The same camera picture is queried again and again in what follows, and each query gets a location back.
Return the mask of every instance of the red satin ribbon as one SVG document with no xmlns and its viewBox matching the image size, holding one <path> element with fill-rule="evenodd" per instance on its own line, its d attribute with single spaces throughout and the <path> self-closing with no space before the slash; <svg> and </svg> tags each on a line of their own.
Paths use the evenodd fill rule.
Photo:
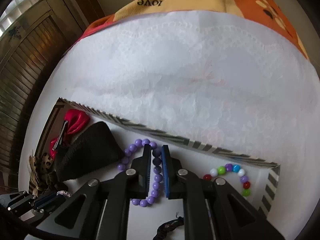
<svg viewBox="0 0 320 240">
<path fill-rule="evenodd" d="M 64 116 L 64 120 L 67 120 L 66 132 L 62 137 L 62 144 L 69 146 L 74 134 L 80 132 L 88 124 L 90 117 L 83 111 L 77 109 L 69 109 Z M 58 140 L 58 137 L 51 140 L 49 145 L 49 154 L 52 159 L 55 158 L 57 149 L 52 150 L 54 144 Z"/>
</svg>

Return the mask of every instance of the purple bead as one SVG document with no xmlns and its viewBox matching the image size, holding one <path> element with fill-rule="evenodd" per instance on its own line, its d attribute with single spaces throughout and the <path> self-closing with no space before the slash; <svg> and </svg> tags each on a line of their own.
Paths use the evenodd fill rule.
<svg viewBox="0 0 320 240">
<path fill-rule="evenodd" d="M 159 190 L 160 187 L 161 187 L 161 184 L 160 184 L 159 182 L 154 182 L 154 183 L 152 184 L 152 187 L 153 187 L 153 189 L 155 189 L 155 190 Z"/>
<path fill-rule="evenodd" d="M 155 175 L 155 182 L 161 182 L 163 180 L 163 176 L 161 174 Z"/>
<path fill-rule="evenodd" d="M 140 200 L 140 206 L 141 206 L 141 207 L 146 207 L 146 206 L 148 206 L 148 201 L 146 201 L 145 199 Z"/>
<path fill-rule="evenodd" d="M 158 197 L 159 196 L 159 192 L 155 189 L 151 190 L 151 196 L 153 197 Z"/>
<path fill-rule="evenodd" d="M 137 147 L 142 147 L 142 140 L 141 139 L 136 139 L 134 142 L 134 145 Z"/>
<path fill-rule="evenodd" d="M 131 156 L 131 152 L 129 149 L 125 149 L 124 150 L 124 155 L 127 156 L 127 157 L 130 157 Z"/>
<path fill-rule="evenodd" d="M 232 171 L 233 170 L 233 165 L 231 163 L 227 163 L 226 165 L 224 165 L 224 167 L 226 168 L 227 171 Z"/>
<path fill-rule="evenodd" d="M 154 166 L 159 166 L 161 164 L 161 159 L 156 157 L 152 160 Z"/>
<path fill-rule="evenodd" d="M 159 157 L 161 155 L 161 150 L 159 148 L 156 148 L 152 151 L 152 155 L 154 157 Z"/>
<path fill-rule="evenodd" d="M 145 146 L 146 144 L 149 144 L 149 143 L 150 143 L 149 139 L 142 140 L 142 146 Z"/>
<path fill-rule="evenodd" d="M 154 197 L 152 197 L 152 196 L 147 197 L 147 202 L 148 202 L 149 204 L 153 204 L 154 201 L 155 201 L 155 198 L 154 198 Z"/>
<path fill-rule="evenodd" d="M 132 143 L 129 145 L 130 152 L 134 153 L 137 150 L 137 147 Z"/>
<path fill-rule="evenodd" d="M 249 178 L 248 178 L 247 175 L 244 175 L 244 176 L 242 176 L 242 177 L 240 178 L 240 181 L 241 181 L 241 183 L 245 183 L 245 182 L 249 181 Z"/>
<path fill-rule="evenodd" d="M 161 169 L 160 166 L 156 166 L 156 167 L 153 168 L 153 172 L 154 172 L 155 174 L 160 174 L 161 171 L 162 171 L 162 169 Z"/>
<path fill-rule="evenodd" d="M 138 206 L 139 203 L 140 203 L 140 200 L 136 199 L 136 198 L 133 198 L 131 202 L 132 202 L 133 205 Z"/>
<path fill-rule="evenodd" d="M 123 157 L 122 160 L 121 160 L 121 162 L 122 162 L 123 164 L 128 164 L 129 158 L 128 158 L 128 157 Z"/>
<path fill-rule="evenodd" d="M 156 149 L 157 148 L 157 143 L 152 141 L 149 143 L 152 149 Z"/>
<path fill-rule="evenodd" d="M 118 168 L 119 171 L 124 171 L 125 170 L 125 165 L 123 163 L 119 163 L 117 168 Z"/>
</svg>

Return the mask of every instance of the black cable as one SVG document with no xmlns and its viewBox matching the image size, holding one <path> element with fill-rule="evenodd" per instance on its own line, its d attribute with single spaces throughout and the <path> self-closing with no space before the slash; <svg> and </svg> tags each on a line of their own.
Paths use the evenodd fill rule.
<svg viewBox="0 0 320 240">
<path fill-rule="evenodd" d="M 16 226 L 20 230 L 30 234 L 34 237 L 43 239 L 43 240 L 86 240 L 83 238 L 75 238 L 70 236 L 60 236 L 56 234 L 52 234 L 38 228 L 35 228 L 26 222 L 20 220 L 11 212 L 6 210 L 2 205 L 0 205 L 0 216 L 4 218 L 4 221 L 11 223 L 12 225 Z"/>
<path fill-rule="evenodd" d="M 153 240 L 164 240 L 168 232 L 171 232 L 175 230 L 177 227 L 180 227 L 183 225 L 184 225 L 183 217 L 177 217 L 177 219 L 171 220 L 169 222 L 165 222 L 161 226 L 159 226 L 157 230 L 157 234 L 153 238 Z"/>
</svg>

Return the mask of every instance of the orange blanket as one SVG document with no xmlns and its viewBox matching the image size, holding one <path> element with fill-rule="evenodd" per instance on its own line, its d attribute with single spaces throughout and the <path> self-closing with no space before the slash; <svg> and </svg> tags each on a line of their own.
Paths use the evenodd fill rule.
<svg viewBox="0 0 320 240">
<path fill-rule="evenodd" d="M 284 36 L 308 59 L 295 29 L 273 0 L 134 0 L 115 14 L 90 24 L 81 39 L 129 16 L 179 10 L 225 12 L 258 22 Z"/>
</svg>

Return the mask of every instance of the bead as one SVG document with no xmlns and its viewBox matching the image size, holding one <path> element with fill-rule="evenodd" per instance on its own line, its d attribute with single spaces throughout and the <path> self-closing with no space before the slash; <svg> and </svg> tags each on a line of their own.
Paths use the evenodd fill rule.
<svg viewBox="0 0 320 240">
<path fill-rule="evenodd" d="M 142 140 L 141 139 L 136 139 L 134 141 L 134 145 L 137 146 L 137 147 L 142 147 Z"/>
<path fill-rule="evenodd" d="M 224 167 L 226 168 L 227 172 L 230 172 L 233 170 L 233 165 L 231 163 L 227 163 L 226 165 L 224 165 Z"/>
<path fill-rule="evenodd" d="M 161 174 L 155 175 L 155 182 L 161 182 L 163 180 L 163 176 Z"/>
<path fill-rule="evenodd" d="M 129 149 L 125 149 L 124 150 L 124 155 L 127 156 L 127 157 L 130 157 L 131 156 L 131 152 Z"/>
<path fill-rule="evenodd" d="M 219 168 L 218 168 L 218 174 L 219 175 L 223 175 L 223 174 L 225 174 L 226 173 L 226 168 L 224 167 L 224 166 L 220 166 Z"/>
<path fill-rule="evenodd" d="M 157 143 L 152 141 L 149 143 L 152 149 L 156 149 L 157 148 Z"/>
<path fill-rule="evenodd" d="M 160 187 L 161 187 L 161 184 L 160 184 L 159 182 L 154 182 L 154 183 L 152 184 L 152 187 L 153 187 L 153 189 L 155 189 L 155 190 L 159 190 Z"/>
<path fill-rule="evenodd" d="M 238 173 L 240 169 L 241 169 L 240 165 L 236 164 L 236 165 L 233 165 L 232 171 Z"/>
<path fill-rule="evenodd" d="M 247 182 L 247 181 L 249 181 L 249 178 L 248 178 L 248 176 L 246 176 L 246 175 L 244 175 L 244 176 L 242 176 L 242 177 L 240 178 L 240 182 L 241 182 L 241 183 L 245 183 L 245 182 Z"/>
<path fill-rule="evenodd" d="M 142 140 L 142 146 L 145 146 L 146 144 L 149 144 L 149 143 L 150 143 L 149 139 Z"/>
<path fill-rule="evenodd" d="M 245 182 L 245 183 L 243 184 L 243 188 L 244 188 L 244 189 L 248 189 L 248 188 L 250 188 L 250 186 L 251 186 L 251 183 L 250 183 L 249 181 L 247 181 L 247 182 Z"/>
<path fill-rule="evenodd" d="M 131 200 L 131 202 L 132 202 L 133 205 L 138 206 L 139 203 L 140 203 L 140 200 L 139 200 L 139 199 L 136 199 L 136 198 L 133 198 L 133 199 Z"/>
<path fill-rule="evenodd" d="M 155 198 L 154 198 L 154 197 L 152 197 L 152 196 L 147 197 L 147 202 L 148 202 L 149 204 L 153 204 L 154 201 L 155 201 Z"/>
<path fill-rule="evenodd" d="M 211 169 L 211 170 L 210 170 L 210 175 L 211 175 L 212 177 L 217 177 L 217 176 L 218 176 L 218 170 L 215 169 L 215 168 Z"/>
<path fill-rule="evenodd" d="M 156 148 L 152 151 L 152 155 L 154 157 L 159 157 L 161 155 L 161 150 L 159 148 Z"/>
<path fill-rule="evenodd" d="M 119 163 L 117 168 L 118 168 L 119 171 L 124 171 L 125 170 L 125 165 L 123 163 Z"/>
<path fill-rule="evenodd" d="M 244 197 L 249 196 L 250 193 L 251 193 L 250 189 L 244 189 L 244 190 L 242 191 L 242 195 L 243 195 Z"/>
<path fill-rule="evenodd" d="M 148 201 L 146 201 L 145 199 L 140 200 L 140 206 L 141 206 L 141 207 L 146 207 L 146 206 L 148 206 Z"/>
<path fill-rule="evenodd" d="M 130 150 L 130 152 L 132 152 L 132 153 L 134 153 L 134 152 L 136 152 L 136 150 L 137 150 L 137 147 L 136 147 L 136 145 L 135 144 L 130 144 L 129 145 L 129 150 Z"/>
<path fill-rule="evenodd" d="M 244 169 L 240 169 L 239 171 L 238 171 L 238 176 L 239 177 L 243 177 L 245 175 L 245 170 Z"/>
<path fill-rule="evenodd" d="M 159 192 L 155 189 L 151 190 L 151 196 L 153 197 L 158 197 L 159 196 Z"/>
<path fill-rule="evenodd" d="M 123 164 L 128 164 L 129 158 L 128 158 L 128 157 L 123 157 L 122 160 L 121 160 L 121 162 L 122 162 Z"/>
<path fill-rule="evenodd" d="M 156 157 L 152 160 L 154 166 L 159 166 L 161 164 L 161 159 Z"/>
<path fill-rule="evenodd" d="M 153 168 L 153 172 L 155 174 L 160 174 L 161 171 L 162 171 L 162 168 L 160 166 L 156 166 L 156 167 Z"/>
<path fill-rule="evenodd" d="M 203 179 L 210 181 L 212 179 L 212 176 L 210 174 L 206 174 L 203 176 Z"/>
</svg>

